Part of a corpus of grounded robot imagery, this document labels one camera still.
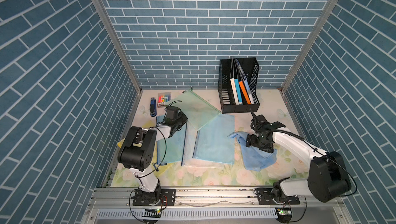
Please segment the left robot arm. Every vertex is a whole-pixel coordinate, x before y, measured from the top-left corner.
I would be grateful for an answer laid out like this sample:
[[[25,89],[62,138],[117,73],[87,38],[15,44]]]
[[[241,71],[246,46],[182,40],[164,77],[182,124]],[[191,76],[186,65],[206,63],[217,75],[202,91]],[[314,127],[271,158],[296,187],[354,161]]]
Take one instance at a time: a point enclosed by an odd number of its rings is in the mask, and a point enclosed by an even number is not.
[[[118,162],[134,174],[139,181],[139,189],[145,193],[153,193],[160,187],[154,172],[149,172],[156,142],[172,137],[188,120],[176,106],[167,106],[165,111],[163,121],[155,127],[130,127],[117,155]]]

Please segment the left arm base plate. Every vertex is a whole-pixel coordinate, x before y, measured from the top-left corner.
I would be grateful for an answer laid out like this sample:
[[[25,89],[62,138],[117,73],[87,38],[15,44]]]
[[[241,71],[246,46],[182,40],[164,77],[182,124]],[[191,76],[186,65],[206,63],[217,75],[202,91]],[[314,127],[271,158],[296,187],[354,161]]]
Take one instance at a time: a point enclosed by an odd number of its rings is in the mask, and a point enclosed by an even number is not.
[[[137,190],[134,196],[131,196],[133,206],[150,206],[150,205],[174,205],[176,198],[176,189],[161,189],[154,192],[145,192]]]

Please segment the green mesh document bag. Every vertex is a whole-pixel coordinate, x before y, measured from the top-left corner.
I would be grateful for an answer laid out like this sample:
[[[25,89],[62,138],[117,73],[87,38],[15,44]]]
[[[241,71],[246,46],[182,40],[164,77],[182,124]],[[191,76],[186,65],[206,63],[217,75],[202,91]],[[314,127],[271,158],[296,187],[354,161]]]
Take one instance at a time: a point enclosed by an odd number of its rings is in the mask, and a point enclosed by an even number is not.
[[[195,129],[200,130],[221,112],[212,104],[191,90],[184,91],[175,99],[166,102],[166,105],[179,107],[187,116],[188,122]]]

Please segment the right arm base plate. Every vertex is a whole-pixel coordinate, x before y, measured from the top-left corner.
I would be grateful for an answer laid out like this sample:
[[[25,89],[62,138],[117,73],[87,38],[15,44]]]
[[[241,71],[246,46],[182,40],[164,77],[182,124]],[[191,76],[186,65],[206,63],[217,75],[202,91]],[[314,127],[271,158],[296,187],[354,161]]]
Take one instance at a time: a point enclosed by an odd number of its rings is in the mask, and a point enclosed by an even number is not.
[[[257,196],[260,205],[298,205],[300,199],[297,196],[286,196],[279,189],[256,188],[253,193]]]

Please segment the light blue cleaning cloth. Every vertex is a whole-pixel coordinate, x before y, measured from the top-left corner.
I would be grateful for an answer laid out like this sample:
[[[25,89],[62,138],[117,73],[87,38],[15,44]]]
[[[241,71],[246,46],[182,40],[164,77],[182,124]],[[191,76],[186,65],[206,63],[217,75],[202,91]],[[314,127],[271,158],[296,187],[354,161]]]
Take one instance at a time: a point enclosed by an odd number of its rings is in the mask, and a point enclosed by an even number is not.
[[[277,159],[277,150],[273,153],[264,152],[256,147],[246,147],[247,132],[234,132],[229,135],[229,138],[236,138],[242,152],[244,167],[247,170],[261,171],[273,165]]]

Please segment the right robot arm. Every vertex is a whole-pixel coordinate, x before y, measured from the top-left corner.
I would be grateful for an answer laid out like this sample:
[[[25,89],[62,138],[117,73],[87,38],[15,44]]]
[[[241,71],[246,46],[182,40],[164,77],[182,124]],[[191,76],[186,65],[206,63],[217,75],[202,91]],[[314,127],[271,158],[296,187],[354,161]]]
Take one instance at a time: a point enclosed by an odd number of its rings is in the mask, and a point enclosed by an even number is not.
[[[295,196],[314,197],[328,202],[336,197],[346,197],[355,180],[345,169],[341,154],[327,152],[290,132],[280,122],[269,123],[263,115],[252,114],[251,128],[255,132],[247,136],[247,148],[255,147],[272,154],[278,144],[298,157],[308,168],[308,177],[303,179],[284,178],[273,184],[270,196],[274,202],[284,204]]]

